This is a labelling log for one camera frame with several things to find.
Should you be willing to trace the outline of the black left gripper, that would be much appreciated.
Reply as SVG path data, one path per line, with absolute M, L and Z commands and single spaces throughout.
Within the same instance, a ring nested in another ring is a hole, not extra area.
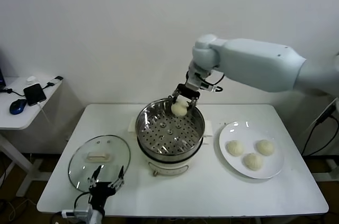
M 124 166 L 121 167 L 118 178 L 115 182 L 98 182 L 97 177 L 101 171 L 99 165 L 92 173 L 91 177 L 87 178 L 89 184 L 89 192 L 91 197 L 90 204 L 93 210 L 103 210 L 107 199 L 116 194 L 117 189 L 124 184 Z

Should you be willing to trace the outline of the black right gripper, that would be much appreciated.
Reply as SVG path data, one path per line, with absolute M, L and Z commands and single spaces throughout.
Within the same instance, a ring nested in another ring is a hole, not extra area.
M 187 101 L 187 109 L 192 109 L 193 107 L 196 107 L 197 101 L 200 97 L 200 92 L 194 91 L 188 87 L 186 87 L 184 84 L 178 84 L 176 90 L 172 94 L 172 104 L 174 105 L 179 97 L 179 95 L 185 97 L 185 98 L 191 98 L 191 101 Z

